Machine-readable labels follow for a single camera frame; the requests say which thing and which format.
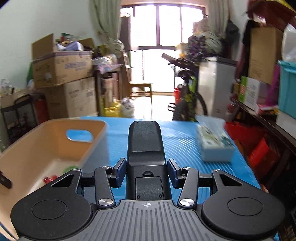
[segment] dark clothing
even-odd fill
[[[251,32],[252,28],[255,28],[255,22],[249,20],[244,31],[244,38],[242,43],[244,45],[244,66],[241,72],[242,76],[248,76],[249,73],[249,62],[250,62],[250,51],[251,51]]]

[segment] beige plastic basket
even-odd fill
[[[89,131],[93,141],[89,143],[70,140],[66,132],[72,129]],[[50,120],[27,133],[1,155],[0,171],[12,182],[11,189],[0,184],[0,223],[13,235],[10,236],[0,226],[0,232],[6,238],[18,239],[10,220],[12,207],[20,199],[42,187],[44,177],[60,176],[66,168],[82,167],[86,161],[93,162],[90,159],[94,158],[97,160],[96,167],[109,162],[106,130],[107,124],[103,121]]]

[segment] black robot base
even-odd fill
[[[126,200],[111,187],[126,178]],[[181,188],[172,201],[169,178]],[[96,203],[83,197],[95,187]],[[198,188],[211,196],[197,204]],[[15,204],[11,221],[20,240],[273,240],[285,216],[270,194],[221,170],[200,174],[165,161],[159,125],[132,123],[127,160],[82,174],[73,169]]]

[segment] circular pad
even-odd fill
[[[253,216],[260,213],[263,209],[261,202],[248,197],[232,199],[227,206],[230,211],[241,216]]]
[[[76,188],[44,186],[17,202],[10,218],[19,236],[61,240],[79,232],[92,217],[89,202]]]
[[[58,200],[44,200],[33,206],[32,213],[36,218],[52,220],[62,216],[67,206]]]
[[[276,233],[285,209],[274,196],[244,184],[220,188],[203,203],[201,215],[223,237],[261,240]]]

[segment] ribbed surface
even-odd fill
[[[76,241],[215,241],[192,210],[175,207],[172,201],[121,201],[109,210],[100,210]]]

